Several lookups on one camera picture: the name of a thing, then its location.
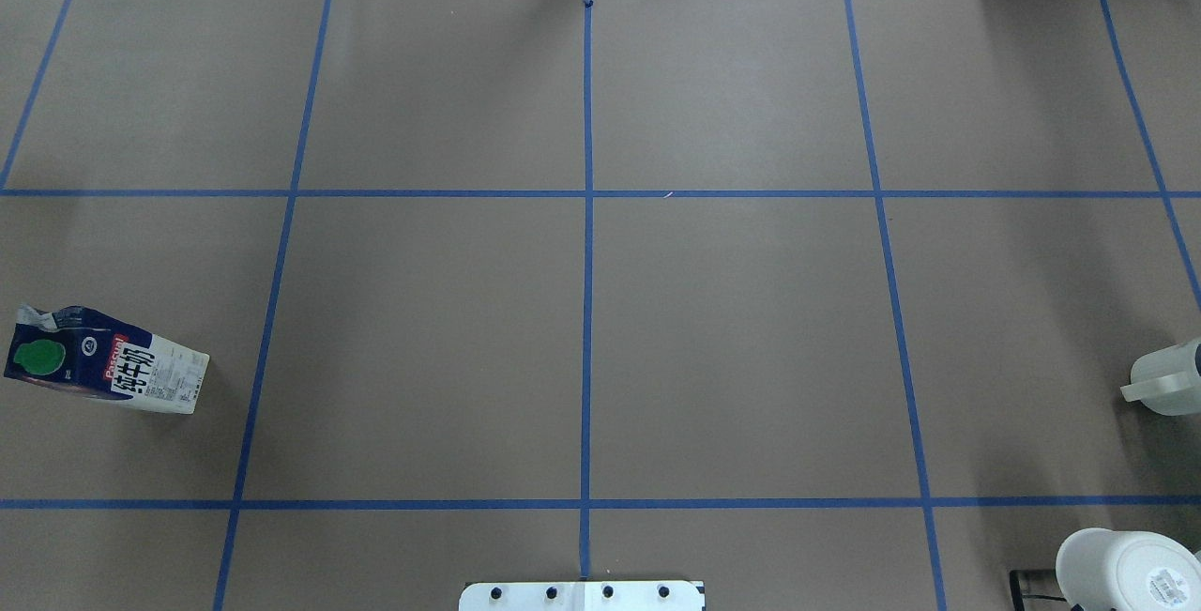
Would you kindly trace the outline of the white ribbed mug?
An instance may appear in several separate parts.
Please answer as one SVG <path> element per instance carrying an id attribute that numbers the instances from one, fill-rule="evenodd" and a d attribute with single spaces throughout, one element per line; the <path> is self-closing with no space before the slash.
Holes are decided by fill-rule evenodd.
<path id="1" fill-rule="evenodd" d="M 1154 351 L 1133 363 L 1122 397 L 1163 417 L 1200 414 L 1199 366 L 1200 339 Z"/>

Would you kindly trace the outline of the white upside-down cup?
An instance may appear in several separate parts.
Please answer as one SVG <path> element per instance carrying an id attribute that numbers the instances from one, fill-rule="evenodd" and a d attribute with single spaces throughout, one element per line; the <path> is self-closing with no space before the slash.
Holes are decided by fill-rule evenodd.
<path id="1" fill-rule="evenodd" d="M 1199 610 L 1197 555 L 1154 531 L 1075 531 L 1054 573 L 1077 610 Z"/>

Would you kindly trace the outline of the white metal base plate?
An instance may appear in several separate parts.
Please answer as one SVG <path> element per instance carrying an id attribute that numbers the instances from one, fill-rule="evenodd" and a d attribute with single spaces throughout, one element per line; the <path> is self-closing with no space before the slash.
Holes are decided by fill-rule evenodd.
<path id="1" fill-rule="evenodd" d="M 703 582 L 686 580 L 479 582 L 459 610 L 705 610 Z"/>

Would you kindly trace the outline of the blue white milk carton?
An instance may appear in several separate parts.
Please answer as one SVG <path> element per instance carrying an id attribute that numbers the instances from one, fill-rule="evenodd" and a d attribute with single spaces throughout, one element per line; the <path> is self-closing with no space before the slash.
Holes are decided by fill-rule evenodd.
<path id="1" fill-rule="evenodd" d="M 210 357 L 95 309 L 20 306 L 4 375 L 147 413 L 191 415 Z"/>

